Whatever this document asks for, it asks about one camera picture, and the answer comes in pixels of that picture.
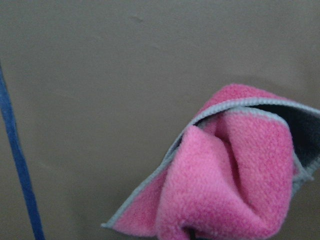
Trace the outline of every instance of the crumpled pink towel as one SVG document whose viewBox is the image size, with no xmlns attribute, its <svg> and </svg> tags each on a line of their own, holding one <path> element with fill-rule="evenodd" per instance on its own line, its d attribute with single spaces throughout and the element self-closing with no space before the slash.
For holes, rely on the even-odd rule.
<svg viewBox="0 0 320 240">
<path fill-rule="evenodd" d="M 319 166 L 319 119 L 314 108 L 228 85 L 102 226 L 160 240 L 188 240 L 190 230 L 202 239 L 266 239 Z"/>
</svg>

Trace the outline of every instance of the blue tape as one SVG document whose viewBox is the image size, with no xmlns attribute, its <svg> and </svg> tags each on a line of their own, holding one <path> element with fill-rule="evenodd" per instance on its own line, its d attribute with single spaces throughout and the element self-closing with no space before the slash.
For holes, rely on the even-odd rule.
<svg viewBox="0 0 320 240">
<path fill-rule="evenodd" d="M 27 163 L 21 149 L 18 132 L 16 128 L 16 119 L 13 108 L 11 106 L 9 94 L 4 81 L 2 69 L 0 66 L 0 107 L 2 117 L 5 123 L 6 133 L 9 138 L 12 155 L 14 158 L 15 167 L 19 176 L 24 201 L 29 214 L 29 219 L 32 225 L 34 238 L 36 240 L 45 240 L 45 235 L 42 230 L 40 215 L 37 208 L 35 194 L 32 190 L 30 175 L 28 172 Z"/>
</svg>

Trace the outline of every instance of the microfiber cloth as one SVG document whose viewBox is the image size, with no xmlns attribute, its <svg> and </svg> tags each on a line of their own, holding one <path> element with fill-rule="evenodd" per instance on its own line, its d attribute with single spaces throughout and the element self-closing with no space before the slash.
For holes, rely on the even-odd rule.
<svg viewBox="0 0 320 240">
<path fill-rule="evenodd" d="M 319 156 L 319 110 L 231 84 L 205 103 L 102 227 L 159 240 L 267 239 Z"/>
</svg>

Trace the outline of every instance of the fuzzy pink fabric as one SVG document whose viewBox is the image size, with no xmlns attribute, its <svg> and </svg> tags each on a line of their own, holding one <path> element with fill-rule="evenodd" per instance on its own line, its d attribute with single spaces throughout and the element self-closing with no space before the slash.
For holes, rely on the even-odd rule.
<svg viewBox="0 0 320 240">
<path fill-rule="evenodd" d="M 230 99 L 272 93 L 230 85 L 200 110 Z M 160 240 L 265 239 L 289 209 L 294 172 L 288 125 L 275 114 L 239 107 L 220 112 L 203 129 L 184 132 L 173 161 L 125 209 L 113 229 Z"/>
</svg>

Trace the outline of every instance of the pink cloth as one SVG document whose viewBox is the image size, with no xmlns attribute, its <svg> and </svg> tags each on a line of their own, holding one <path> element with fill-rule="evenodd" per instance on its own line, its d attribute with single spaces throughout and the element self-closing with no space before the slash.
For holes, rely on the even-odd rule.
<svg viewBox="0 0 320 240">
<path fill-rule="evenodd" d="M 199 111 L 232 99 L 285 99 L 232 84 Z M 265 239 L 289 209 L 294 147 L 278 115 L 236 107 L 189 126 L 172 162 L 139 192 L 111 226 L 160 240 Z"/>
</svg>

